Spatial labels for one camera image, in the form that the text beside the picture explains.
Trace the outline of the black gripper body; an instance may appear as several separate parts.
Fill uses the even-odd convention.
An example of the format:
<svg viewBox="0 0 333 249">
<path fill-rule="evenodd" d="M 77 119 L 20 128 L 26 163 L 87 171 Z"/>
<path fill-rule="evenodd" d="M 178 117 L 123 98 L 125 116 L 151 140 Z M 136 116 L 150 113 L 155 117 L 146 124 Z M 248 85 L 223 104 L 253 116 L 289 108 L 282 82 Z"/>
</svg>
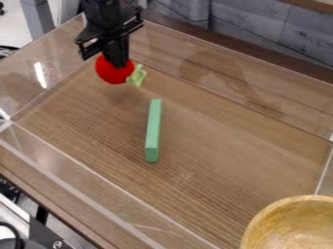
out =
<svg viewBox="0 0 333 249">
<path fill-rule="evenodd" d="M 75 37 L 83 60 L 103 53 L 105 41 L 129 36 L 143 26 L 137 0 L 80 0 L 85 26 Z"/>
</svg>

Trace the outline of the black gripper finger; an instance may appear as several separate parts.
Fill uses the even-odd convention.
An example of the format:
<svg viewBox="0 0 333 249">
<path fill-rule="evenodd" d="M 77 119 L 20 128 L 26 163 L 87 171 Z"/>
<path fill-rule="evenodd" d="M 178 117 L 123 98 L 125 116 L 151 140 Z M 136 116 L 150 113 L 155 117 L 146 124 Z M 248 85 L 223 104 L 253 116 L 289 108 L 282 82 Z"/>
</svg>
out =
<svg viewBox="0 0 333 249">
<path fill-rule="evenodd" d="M 121 68 L 128 61 L 128 36 L 104 42 L 103 56 L 116 68 Z"/>
</svg>

